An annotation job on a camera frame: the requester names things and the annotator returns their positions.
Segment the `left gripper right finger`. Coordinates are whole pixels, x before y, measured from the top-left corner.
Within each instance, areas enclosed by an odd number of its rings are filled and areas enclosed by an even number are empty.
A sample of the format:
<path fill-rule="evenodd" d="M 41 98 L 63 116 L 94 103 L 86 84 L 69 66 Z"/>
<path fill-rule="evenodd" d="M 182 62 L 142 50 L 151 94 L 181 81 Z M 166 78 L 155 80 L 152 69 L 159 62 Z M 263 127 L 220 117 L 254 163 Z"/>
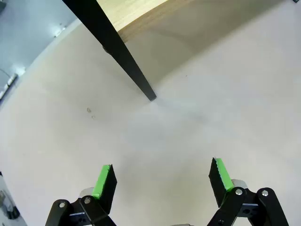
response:
<path fill-rule="evenodd" d="M 221 158 L 212 159 L 208 176 L 218 205 L 209 226 L 232 226 L 237 218 L 247 218 L 253 226 L 288 225 L 273 189 L 250 191 L 243 180 L 230 178 Z"/>

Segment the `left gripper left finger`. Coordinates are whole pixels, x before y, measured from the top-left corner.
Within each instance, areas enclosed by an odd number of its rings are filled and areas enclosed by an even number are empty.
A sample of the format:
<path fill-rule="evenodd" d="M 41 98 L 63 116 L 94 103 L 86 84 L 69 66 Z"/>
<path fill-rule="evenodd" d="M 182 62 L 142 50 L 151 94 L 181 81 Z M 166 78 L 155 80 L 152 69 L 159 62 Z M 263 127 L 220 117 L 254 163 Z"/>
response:
<path fill-rule="evenodd" d="M 92 193 L 70 203 L 65 199 L 53 202 L 47 226 L 114 226 L 110 218 L 117 185 L 113 166 L 103 165 Z"/>

